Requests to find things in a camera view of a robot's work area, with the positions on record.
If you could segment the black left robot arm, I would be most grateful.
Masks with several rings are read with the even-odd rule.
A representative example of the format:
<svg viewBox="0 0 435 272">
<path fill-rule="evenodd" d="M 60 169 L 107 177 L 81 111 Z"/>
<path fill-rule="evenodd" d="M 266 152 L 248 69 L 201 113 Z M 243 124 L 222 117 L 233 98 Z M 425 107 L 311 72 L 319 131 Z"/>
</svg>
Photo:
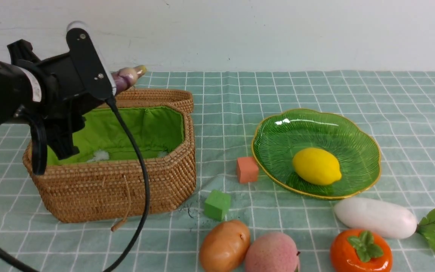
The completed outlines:
<svg viewBox="0 0 435 272">
<path fill-rule="evenodd" d="M 0 61 L 0 125 L 29 125 L 38 165 L 46 164 L 48 148 L 59 160 L 77 155 L 74 133 L 85 127 L 83 116 L 113 90 L 89 36 L 66 41 L 67 53 L 41 60 L 21 39 L 8 45 L 11 63 Z"/>
</svg>

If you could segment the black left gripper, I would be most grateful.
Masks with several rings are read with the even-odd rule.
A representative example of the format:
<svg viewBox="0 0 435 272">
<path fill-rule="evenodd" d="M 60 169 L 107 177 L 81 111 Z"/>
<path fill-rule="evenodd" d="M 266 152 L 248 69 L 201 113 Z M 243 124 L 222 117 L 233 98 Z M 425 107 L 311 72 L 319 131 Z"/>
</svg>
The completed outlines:
<svg viewBox="0 0 435 272">
<path fill-rule="evenodd" d="M 76 155 L 79 150 L 74 146 L 73 133 L 84 128 L 83 115 L 99 106 L 101 100 L 84 90 L 69 51 L 40 60 L 26 40 L 7 48 L 11 64 L 35 76 L 41 88 L 42 101 L 35 113 L 23 112 L 31 126 L 33 160 L 46 161 L 48 147 L 58 159 Z"/>
</svg>

